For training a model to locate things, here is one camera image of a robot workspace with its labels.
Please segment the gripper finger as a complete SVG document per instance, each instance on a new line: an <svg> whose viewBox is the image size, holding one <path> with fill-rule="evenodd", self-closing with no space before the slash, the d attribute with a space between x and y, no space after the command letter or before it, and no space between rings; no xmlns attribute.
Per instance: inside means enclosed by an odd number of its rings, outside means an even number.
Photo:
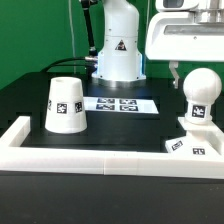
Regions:
<svg viewBox="0 0 224 224"><path fill-rule="evenodd" d="M175 89L177 89L179 86L179 74L177 72L178 66L179 66L179 63L177 61L169 62L169 70L174 78L173 85Z"/></svg>

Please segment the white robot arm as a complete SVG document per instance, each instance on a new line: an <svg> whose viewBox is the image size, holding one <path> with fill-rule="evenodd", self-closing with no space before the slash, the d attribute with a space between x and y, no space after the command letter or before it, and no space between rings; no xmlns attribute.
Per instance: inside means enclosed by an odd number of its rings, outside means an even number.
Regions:
<svg viewBox="0 0 224 224"><path fill-rule="evenodd" d="M224 62L224 0L156 0L145 52L137 47L139 12L126 0L102 0L104 46L94 81L111 87L143 82L143 59Z"/></svg>

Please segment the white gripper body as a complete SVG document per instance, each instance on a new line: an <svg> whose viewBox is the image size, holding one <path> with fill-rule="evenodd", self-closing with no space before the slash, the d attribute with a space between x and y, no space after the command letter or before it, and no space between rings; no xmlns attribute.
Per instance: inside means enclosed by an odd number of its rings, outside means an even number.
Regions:
<svg viewBox="0 0 224 224"><path fill-rule="evenodd" d="M150 60L224 62L224 24L195 22L190 12L156 14L148 26Z"/></svg>

